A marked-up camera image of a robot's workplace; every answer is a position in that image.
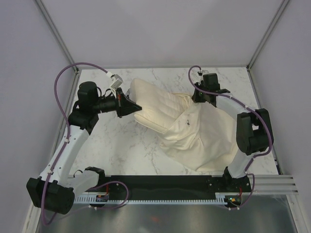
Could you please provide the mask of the cream pillow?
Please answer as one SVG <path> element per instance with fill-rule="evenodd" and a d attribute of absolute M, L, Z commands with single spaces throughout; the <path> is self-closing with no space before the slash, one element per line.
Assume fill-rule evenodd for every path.
<path fill-rule="evenodd" d="M 142 107 L 134 113 L 135 121 L 158 133 L 169 129 L 193 104 L 184 93 L 170 93 L 156 85 L 135 78 L 130 85 L 132 100 Z"/>

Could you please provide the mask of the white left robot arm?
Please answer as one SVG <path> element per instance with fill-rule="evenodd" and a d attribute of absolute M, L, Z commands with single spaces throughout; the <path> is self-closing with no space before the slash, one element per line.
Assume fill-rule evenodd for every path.
<path fill-rule="evenodd" d="M 121 118 L 142 107 L 130 100 L 120 87 L 108 97 L 99 96 L 98 90 L 94 82 L 80 84 L 78 100 L 68 117 L 68 128 L 59 147 L 39 177 L 28 180 L 26 188 L 35 207 L 65 215 L 82 193 L 91 188 L 105 189 L 106 179 L 100 168 L 88 167 L 77 177 L 69 178 L 73 162 L 95 128 L 99 114 L 116 112 Z"/>

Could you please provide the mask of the cream satin pillowcase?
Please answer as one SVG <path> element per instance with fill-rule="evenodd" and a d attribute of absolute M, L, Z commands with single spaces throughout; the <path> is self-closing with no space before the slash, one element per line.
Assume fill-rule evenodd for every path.
<path fill-rule="evenodd" d="M 167 93 L 161 102 L 177 111 L 174 123 L 158 134 L 166 155 L 197 172 L 223 172 L 238 151 L 236 121 L 210 103 L 193 102 L 184 93 Z"/>

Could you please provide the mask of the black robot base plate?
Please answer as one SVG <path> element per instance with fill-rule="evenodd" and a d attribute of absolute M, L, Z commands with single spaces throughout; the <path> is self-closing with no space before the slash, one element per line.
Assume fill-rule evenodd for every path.
<path fill-rule="evenodd" d="M 98 185 L 112 181 L 124 183 L 131 200 L 211 199 L 216 193 L 251 191 L 251 183 L 246 176 L 227 182 L 223 177 L 209 175 L 101 175 Z"/>

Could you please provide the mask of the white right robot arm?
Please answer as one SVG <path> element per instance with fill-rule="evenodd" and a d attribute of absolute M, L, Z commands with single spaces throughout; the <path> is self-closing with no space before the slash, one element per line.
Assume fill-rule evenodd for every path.
<path fill-rule="evenodd" d="M 274 143 L 270 115 L 267 109 L 253 109 L 235 98 L 229 90 L 221 89 L 216 73 L 198 71 L 202 78 L 193 84 L 194 102 L 208 102 L 224 111 L 236 121 L 237 154 L 226 172 L 230 175 L 222 179 L 226 191 L 234 191 L 240 185 L 255 158 L 270 153 Z"/>

